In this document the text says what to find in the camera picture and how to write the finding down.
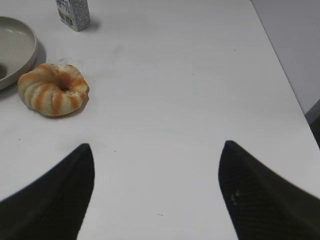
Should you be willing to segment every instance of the plate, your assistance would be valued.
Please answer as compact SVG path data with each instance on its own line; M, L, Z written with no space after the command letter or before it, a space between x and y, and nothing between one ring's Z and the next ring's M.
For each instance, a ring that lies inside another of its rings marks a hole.
M18 81L36 60L35 32L18 19L0 16L0 90Z

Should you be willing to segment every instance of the gray wall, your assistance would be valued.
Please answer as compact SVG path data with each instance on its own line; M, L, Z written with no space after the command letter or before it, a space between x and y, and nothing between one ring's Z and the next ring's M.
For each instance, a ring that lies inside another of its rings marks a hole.
M320 0L252 3L306 114L320 99Z

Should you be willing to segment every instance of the carton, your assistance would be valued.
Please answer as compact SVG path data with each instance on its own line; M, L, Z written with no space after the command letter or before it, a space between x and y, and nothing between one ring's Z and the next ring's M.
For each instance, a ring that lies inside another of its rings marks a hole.
M76 32L91 25L87 0L55 0L60 19Z

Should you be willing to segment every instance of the white table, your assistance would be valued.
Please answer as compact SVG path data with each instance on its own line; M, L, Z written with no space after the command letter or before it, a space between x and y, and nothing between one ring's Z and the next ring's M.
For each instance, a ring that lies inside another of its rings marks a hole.
M46 118L0 92L0 199L81 143L95 186L78 239L235 240L218 183L234 140L320 197L320 152L249 0L90 0L76 33L54 1L5 1L25 21L39 62L75 65L83 111Z

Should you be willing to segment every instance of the glazed bread roll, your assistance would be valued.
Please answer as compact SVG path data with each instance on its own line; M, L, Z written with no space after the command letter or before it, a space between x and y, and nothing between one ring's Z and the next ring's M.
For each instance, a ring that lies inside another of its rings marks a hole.
M23 74L18 93L29 108L50 117L69 114L81 107L88 85L72 65L44 63Z

